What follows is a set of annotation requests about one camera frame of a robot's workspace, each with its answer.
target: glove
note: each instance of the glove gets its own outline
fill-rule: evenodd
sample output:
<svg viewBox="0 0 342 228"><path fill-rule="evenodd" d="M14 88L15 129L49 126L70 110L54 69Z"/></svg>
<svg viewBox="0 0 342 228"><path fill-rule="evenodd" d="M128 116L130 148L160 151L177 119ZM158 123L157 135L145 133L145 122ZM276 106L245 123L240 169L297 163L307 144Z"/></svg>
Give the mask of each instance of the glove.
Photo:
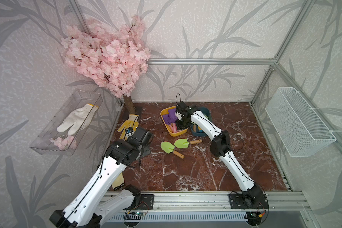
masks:
<svg viewBox="0 0 342 228"><path fill-rule="evenodd" d="M76 110L73 110L62 122L61 125L58 126L57 131L58 132L64 132L65 130L67 130L69 127L71 127L68 130L67 135L73 135L75 134L81 127L82 123L84 122L84 120L86 119L87 115L90 113L90 110L92 109L93 105L92 104L86 104L84 105L84 107L82 108L78 108Z"/></svg>
<svg viewBox="0 0 342 228"><path fill-rule="evenodd" d="M124 177L123 173L119 174L119 176L113 181L112 187L115 189L116 187L119 187L121 184L124 183Z"/></svg>
<svg viewBox="0 0 342 228"><path fill-rule="evenodd" d="M91 123L91 121L93 120L93 117L94 117L94 115L95 115L95 113L96 113L96 111L99 109L99 107L98 106L93 106L93 108L91 109L91 111L90 111L90 113L87 115L88 117L85 119L85 121L83 122L83 124L81 125L81 128L80 128L80 130L83 130L83 129L86 129L89 125L90 125L90 123Z"/></svg>
<svg viewBox="0 0 342 228"><path fill-rule="evenodd" d="M129 114L128 120L124 121L124 123L120 126L120 128L118 128L118 132L121 132L123 130L122 134L120 135L120 139L124 139L124 137L125 137L125 130L128 127L132 127L133 126L133 131L136 130L136 128L139 125L138 121L135 121L137 117L138 117L138 115Z"/></svg>

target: yellow glove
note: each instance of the yellow glove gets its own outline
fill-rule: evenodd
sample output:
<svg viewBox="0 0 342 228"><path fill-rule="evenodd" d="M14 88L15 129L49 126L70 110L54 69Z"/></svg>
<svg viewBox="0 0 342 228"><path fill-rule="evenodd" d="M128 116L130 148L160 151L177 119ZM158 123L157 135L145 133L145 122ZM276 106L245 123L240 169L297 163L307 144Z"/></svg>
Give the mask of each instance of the yellow glove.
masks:
<svg viewBox="0 0 342 228"><path fill-rule="evenodd" d="M113 181L112 183L112 187L113 189L116 187L119 187L121 184L124 183L124 177L123 177L123 173L119 174L119 176Z"/></svg>
<svg viewBox="0 0 342 228"><path fill-rule="evenodd" d="M120 135L120 139L124 139L125 137L125 130L128 127L132 127L133 126L133 131L136 130L136 128L138 127L139 123L138 121L135 121L136 118L138 117L138 115L134 115L134 114L129 114L129 118L128 120L124 121L124 123L120 126L120 128L118 129L118 132L122 132L122 134Z"/></svg>

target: brown marble surface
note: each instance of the brown marble surface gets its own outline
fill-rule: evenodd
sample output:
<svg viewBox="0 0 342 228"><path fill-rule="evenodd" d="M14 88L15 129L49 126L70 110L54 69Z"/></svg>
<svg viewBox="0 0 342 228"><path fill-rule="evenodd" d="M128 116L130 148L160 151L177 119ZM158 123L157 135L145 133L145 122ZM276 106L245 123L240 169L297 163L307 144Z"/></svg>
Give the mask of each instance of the brown marble surface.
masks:
<svg viewBox="0 0 342 228"><path fill-rule="evenodd" d="M230 144L235 149L234 155L245 171L262 187L268 190L286 190L283 179L269 151L266 140L257 124L248 103L187 103L198 107L207 107L211 112L213 123L230 134ZM151 155L141 159L141 166L126 168L123 172L125 184L131 184L141 191L215 191L240 190L237 181L218 157L209 150L210 139L202 137L203 142L177 149L185 155L184 160L161 150L160 143L187 138L189 141L200 139L191 131L178 137L172 137L160 117L164 108L174 103L135 103L142 107L139 125L151 131L155 138ZM123 112L116 129L123 123ZM115 131L113 139L119 138L121 132Z"/></svg>

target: wallpaper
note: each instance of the wallpaper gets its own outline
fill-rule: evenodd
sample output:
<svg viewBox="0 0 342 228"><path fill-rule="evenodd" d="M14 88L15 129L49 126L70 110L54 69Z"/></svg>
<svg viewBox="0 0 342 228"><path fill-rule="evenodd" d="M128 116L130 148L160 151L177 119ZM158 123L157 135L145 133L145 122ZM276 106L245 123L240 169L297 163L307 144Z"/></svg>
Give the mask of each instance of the wallpaper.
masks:
<svg viewBox="0 0 342 228"><path fill-rule="evenodd" d="M313 6L280 64L342 133L342 1Z"/></svg>
<svg viewBox="0 0 342 228"><path fill-rule="evenodd" d="M271 58L302 2L80 1L85 16L113 29L141 15L153 58ZM120 110L109 91L63 63L60 39L67 37L66 25L76 24L66 1L0 0L0 227L53 227L50 214L85 186ZM190 101L249 101L266 69L151 66L132 96L169 101L180 92ZM31 150L29 144L75 89L101 93L104 100L75 153Z"/></svg>
<svg viewBox="0 0 342 228"><path fill-rule="evenodd" d="M291 0L78 0L86 18L109 29L137 14L152 58L271 58L303 1Z"/></svg>
<svg viewBox="0 0 342 228"><path fill-rule="evenodd" d="M342 131L342 1L315 2L280 64ZM304 192L322 228L342 228L341 152L331 144L310 157L290 157L264 110L277 88L286 86L273 73L254 107L290 186Z"/></svg>
<svg viewBox="0 0 342 228"><path fill-rule="evenodd" d="M0 1L0 227L53 227L98 165L119 100L67 67L59 44L76 24L67 2ZM75 89L103 103L72 156L40 155L30 143Z"/></svg>
<svg viewBox="0 0 342 228"><path fill-rule="evenodd" d="M303 0L78 0L110 31L137 14L152 58L273 58ZM150 65L135 101L250 101L268 66Z"/></svg>
<svg viewBox="0 0 342 228"><path fill-rule="evenodd" d="M146 77L137 81L131 95L137 102L175 101L177 93L184 101L246 102L252 99L267 68L266 65L152 65Z"/></svg>

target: pink cherry blossom tree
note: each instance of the pink cherry blossom tree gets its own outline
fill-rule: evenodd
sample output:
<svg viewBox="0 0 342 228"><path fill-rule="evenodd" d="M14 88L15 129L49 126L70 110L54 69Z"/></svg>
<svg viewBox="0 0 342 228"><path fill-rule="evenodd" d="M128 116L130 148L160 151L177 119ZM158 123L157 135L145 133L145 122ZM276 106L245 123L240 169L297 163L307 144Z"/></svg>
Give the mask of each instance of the pink cherry blossom tree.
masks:
<svg viewBox="0 0 342 228"><path fill-rule="evenodd" d="M99 21L87 21L90 34L68 26L69 37L62 39L65 62L78 73L109 89L117 98L123 96L130 114L135 114L131 92L141 74L147 71L150 50L141 37L145 26L139 16L132 25L122 25L116 33L108 32Z"/></svg>

